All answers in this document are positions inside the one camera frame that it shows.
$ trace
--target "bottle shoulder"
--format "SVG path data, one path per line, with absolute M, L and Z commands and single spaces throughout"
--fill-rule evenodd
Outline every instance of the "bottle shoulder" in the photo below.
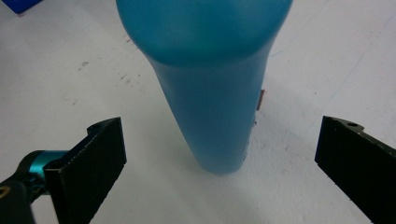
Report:
M 219 63 L 271 44 L 291 0 L 117 0 L 121 21 L 151 60 Z

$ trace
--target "blue plastic bottle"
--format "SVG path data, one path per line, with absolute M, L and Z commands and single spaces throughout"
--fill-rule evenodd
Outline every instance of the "blue plastic bottle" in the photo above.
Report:
M 267 56 L 291 0 L 117 0 L 196 160 L 243 163 Z

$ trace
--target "blue bottle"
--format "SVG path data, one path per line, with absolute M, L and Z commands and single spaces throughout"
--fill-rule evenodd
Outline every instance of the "blue bottle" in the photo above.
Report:
M 292 0 L 117 0 L 200 165 L 243 163 L 265 65 Z

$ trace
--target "white table surface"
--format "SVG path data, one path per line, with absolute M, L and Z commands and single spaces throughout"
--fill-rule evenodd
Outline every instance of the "white table surface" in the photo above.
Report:
M 396 1 L 295 0 L 268 60 L 247 159 L 232 175 L 189 152 L 114 0 L 0 3 L 0 180 L 34 150 L 69 149 L 120 116 L 128 162 L 92 223 L 370 220 L 314 162 L 322 116 L 396 147 Z M 50 197 L 35 219 L 56 223 Z

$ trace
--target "screw hole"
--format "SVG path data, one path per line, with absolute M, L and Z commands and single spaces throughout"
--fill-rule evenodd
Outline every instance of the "screw hole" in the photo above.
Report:
M 10 190 L 11 190 L 11 188 L 9 186 L 0 187 L 0 199 L 4 198 L 6 195 L 8 195 Z

